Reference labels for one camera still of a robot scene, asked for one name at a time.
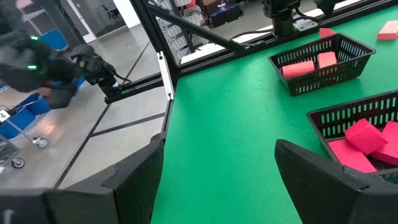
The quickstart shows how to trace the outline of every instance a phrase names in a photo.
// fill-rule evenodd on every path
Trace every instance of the cart wheel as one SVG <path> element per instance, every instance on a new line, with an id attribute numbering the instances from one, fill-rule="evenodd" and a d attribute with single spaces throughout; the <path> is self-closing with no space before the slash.
<path id="1" fill-rule="evenodd" d="M 25 160 L 23 158 L 15 158 L 11 161 L 11 166 L 15 169 L 20 169 L 25 165 Z"/>
<path id="2" fill-rule="evenodd" d="M 36 145 L 41 149 L 45 149 L 47 146 L 49 146 L 49 140 L 45 138 L 40 138 L 37 140 Z"/>

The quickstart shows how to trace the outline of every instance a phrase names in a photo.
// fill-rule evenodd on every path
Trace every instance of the black frame bar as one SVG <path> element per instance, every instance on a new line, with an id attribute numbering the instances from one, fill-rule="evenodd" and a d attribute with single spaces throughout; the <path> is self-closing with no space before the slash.
<path id="1" fill-rule="evenodd" d="M 162 75 L 159 72 L 121 86 L 120 94 L 112 96 L 110 98 L 105 98 L 105 103 L 106 104 L 114 103 L 116 101 L 123 100 L 130 96 L 134 96 L 142 92 L 145 92 L 147 90 L 151 90 L 153 88 L 161 86 L 163 86 L 163 80 L 162 80 Z"/>
<path id="2" fill-rule="evenodd" d="M 232 40 L 226 40 L 216 34 L 208 32 L 207 30 L 201 29 L 200 27 L 191 24 L 184 19 L 179 18 L 178 16 L 175 16 L 164 9 L 148 3 L 147 0 L 131 0 L 131 4 L 134 10 L 136 10 L 137 15 L 139 16 L 142 25 L 144 26 L 156 52 L 164 52 L 167 59 L 167 64 L 169 66 L 172 84 L 174 87 L 176 87 L 178 79 L 186 75 L 199 72 L 201 70 L 211 68 L 222 63 L 230 62 L 232 60 L 245 57 L 247 55 L 251 55 L 262 50 L 293 41 L 295 39 L 305 37 L 306 35 L 317 33 L 319 27 L 337 26 L 342 23 L 352 21 L 363 16 L 367 16 L 368 14 L 372 14 L 374 12 L 387 9 L 392 6 L 396 6 L 398 5 L 398 0 L 362 0 L 334 11 L 333 17 L 331 18 L 325 18 L 325 16 L 320 16 L 319 18 L 324 20 L 317 27 L 302 32 L 295 32 L 294 34 L 287 37 L 276 38 L 272 34 L 267 34 L 256 39 L 252 39 L 246 42 L 245 45 L 238 44 L 236 42 L 233 42 Z M 224 47 L 225 49 L 198 58 L 183 65 L 177 65 L 167 44 L 167 41 L 165 41 L 164 36 L 156 21 L 156 16 L 166 21 L 169 21 L 177 26 L 180 26 L 182 29 L 188 30 L 189 32 L 204 37 Z M 166 131 L 168 128 L 172 105 L 172 101 L 170 101 L 167 105 L 162 131 Z"/>
<path id="3" fill-rule="evenodd" d="M 172 5 L 174 14 L 179 15 L 180 12 L 178 11 L 177 6 L 175 5 L 175 1 L 170 1 L 170 4 Z M 193 47 L 193 43 L 191 41 L 191 38 L 189 38 L 188 31 L 186 29 L 182 29 L 182 34 L 184 35 L 184 38 L 187 41 L 189 51 L 190 52 L 195 52 L 195 48 Z"/>

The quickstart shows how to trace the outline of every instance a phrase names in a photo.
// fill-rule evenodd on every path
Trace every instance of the aluminum frame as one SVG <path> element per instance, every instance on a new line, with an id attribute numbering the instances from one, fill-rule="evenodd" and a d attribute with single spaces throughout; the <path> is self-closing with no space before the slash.
<path id="1" fill-rule="evenodd" d="M 234 52 L 232 51 L 231 48 L 225 47 L 226 49 L 220 50 L 219 52 L 215 52 L 212 54 L 209 54 L 207 56 L 198 58 L 194 61 L 185 63 L 183 65 L 176 65 L 178 67 L 178 73 L 173 73 L 170 71 L 170 76 L 173 81 L 173 86 L 177 86 L 178 79 L 181 77 L 184 77 L 186 75 L 199 72 L 201 70 L 211 68 L 217 65 L 221 65 L 222 63 L 230 62 L 232 60 L 245 57 L 247 55 L 251 55 L 257 52 L 260 52 L 265 49 L 269 49 L 271 47 L 275 47 L 280 44 L 284 44 L 287 42 L 290 42 L 292 40 L 305 37 L 306 35 L 314 34 L 318 32 L 319 27 L 333 27 L 337 26 L 340 24 L 343 24 L 345 22 L 352 21 L 354 19 L 367 16 L 369 14 L 372 14 L 374 12 L 387 9 L 392 6 L 398 5 L 398 0 L 363 0 L 360 2 L 357 2 L 355 4 L 352 4 L 350 6 L 343 7 L 339 10 L 336 10 L 333 13 L 333 17 L 331 18 L 325 18 L 325 16 L 320 16 L 320 19 L 324 19 L 323 22 L 319 24 L 319 26 L 302 31 L 302 32 L 296 32 L 288 37 L 279 37 L 275 38 L 272 34 L 267 34 L 262 37 L 258 37 L 256 39 L 252 39 L 248 44 L 254 44 L 255 46 L 246 48 L 243 51 L 239 52 Z M 159 16 L 162 19 L 165 19 L 169 22 L 174 21 L 174 23 L 178 26 L 182 26 L 186 28 L 189 31 L 193 31 L 191 28 L 191 24 L 186 24 L 184 22 L 181 22 L 182 19 L 180 18 L 175 18 L 172 16 L 165 16 L 165 13 L 161 12 L 159 9 L 156 9 L 154 6 L 149 6 L 149 12 L 153 10 L 152 16 Z M 210 35 L 210 41 L 214 40 L 219 40 L 219 36 L 215 34 Z M 162 132 L 167 132 L 169 122 L 170 122 L 170 117 L 171 117 L 171 111 L 173 107 L 173 101 L 169 101 L 167 104 L 166 112 L 165 112 L 165 119 L 164 123 L 162 126 Z"/>

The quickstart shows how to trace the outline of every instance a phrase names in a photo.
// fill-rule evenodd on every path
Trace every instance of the floor line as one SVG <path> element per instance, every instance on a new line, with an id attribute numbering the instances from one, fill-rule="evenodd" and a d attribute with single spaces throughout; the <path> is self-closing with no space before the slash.
<path id="1" fill-rule="evenodd" d="M 133 71 L 134 67 L 137 65 L 139 59 L 142 57 L 142 55 L 144 54 L 146 48 L 148 47 L 150 42 L 148 42 L 146 44 L 146 46 L 144 47 L 144 49 L 142 50 L 142 52 L 140 53 L 140 55 L 138 56 L 137 60 L 134 62 L 134 65 L 131 67 L 130 71 L 128 72 L 126 78 L 129 77 L 129 75 L 131 74 L 131 72 Z M 63 180 L 65 179 L 65 177 L 68 175 L 70 169 L 72 168 L 73 164 L 76 162 L 77 158 L 79 157 L 79 155 L 81 154 L 81 152 L 83 151 L 84 147 L 87 145 L 88 140 L 90 139 L 90 136 L 92 136 L 92 134 L 94 133 L 95 129 L 97 128 L 97 126 L 100 124 L 101 120 L 103 119 L 103 117 L 105 116 L 106 112 L 109 110 L 109 107 L 111 106 L 111 104 L 106 105 L 104 111 L 101 113 L 101 115 L 99 116 L 99 118 L 97 119 L 97 122 L 94 124 L 93 128 L 91 129 L 91 131 L 88 133 L 87 137 L 85 138 L 85 140 L 83 141 L 83 143 L 80 145 L 79 149 L 77 150 L 76 154 L 72 157 L 72 160 L 68 163 L 67 167 L 65 168 L 65 170 L 62 172 L 60 178 L 56 181 L 55 185 L 53 186 L 53 189 L 58 189 L 59 186 L 61 185 L 61 183 L 63 182 Z"/>
<path id="2" fill-rule="evenodd" d="M 142 57 L 142 55 L 144 54 L 144 52 L 147 50 L 148 46 L 149 46 L 150 41 L 148 41 L 147 45 L 145 45 L 144 49 L 142 50 L 141 54 L 139 54 L 136 62 L 134 63 L 134 65 L 131 67 L 129 73 L 127 74 L 126 78 L 129 78 L 129 76 L 131 75 L 132 70 L 136 67 L 139 59 Z"/>
<path id="3" fill-rule="evenodd" d="M 123 129 L 123 128 L 128 128 L 128 127 L 131 127 L 131 126 L 134 126 L 134 125 L 137 125 L 137 124 L 145 123 L 147 121 L 152 121 L 153 119 L 163 118 L 164 114 L 165 113 L 155 114 L 155 115 L 152 115 L 152 116 L 149 116 L 149 117 L 146 117 L 146 118 L 142 118 L 142 119 L 139 119 L 139 120 L 136 120 L 136 121 L 128 122 L 126 124 L 115 126 L 113 128 L 108 128 L 108 129 L 105 129 L 103 131 L 98 131 L 97 133 L 93 133 L 90 136 L 90 138 L 95 137 L 95 136 L 99 136 L 99 135 L 102 135 L 102 134 L 110 133 L 110 132 L 113 132 L 113 131 L 117 131 L 117 130 L 120 130 L 120 129 Z"/>

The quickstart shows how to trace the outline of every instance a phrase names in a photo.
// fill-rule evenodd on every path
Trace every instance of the pink foam block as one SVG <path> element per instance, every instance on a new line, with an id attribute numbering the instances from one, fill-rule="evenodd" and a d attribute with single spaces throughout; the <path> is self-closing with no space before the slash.
<path id="1" fill-rule="evenodd" d="M 336 54 L 334 52 L 327 52 L 318 54 L 319 68 L 325 68 L 329 65 L 337 63 Z"/>
<path id="2" fill-rule="evenodd" d="M 296 63 L 293 65 L 286 65 L 282 67 L 282 73 L 284 74 L 284 78 L 299 77 L 314 70 L 315 70 L 315 65 L 311 60 L 307 62 Z"/>
<path id="3" fill-rule="evenodd" d="M 377 171 L 368 158 L 346 139 L 329 142 L 329 146 L 341 164 L 364 173 Z"/>
<path id="4" fill-rule="evenodd" d="M 334 35 L 335 31 L 333 31 L 332 29 L 329 28 L 321 28 L 319 29 L 319 38 L 325 38 L 325 37 L 329 37 L 331 35 Z"/>
<path id="5" fill-rule="evenodd" d="M 388 141 L 376 127 L 361 119 L 345 131 L 346 139 L 365 155 L 380 149 Z"/>
<path id="6" fill-rule="evenodd" d="M 395 40 L 398 36 L 398 21 L 388 21 L 377 35 L 378 40 Z"/>
<path id="7" fill-rule="evenodd" d="M 376 152 L 373 152 L 371 156 L 398 166 L 398 123 L 389 121 L 382 133 L 388 140 L 388 143 Z"/>

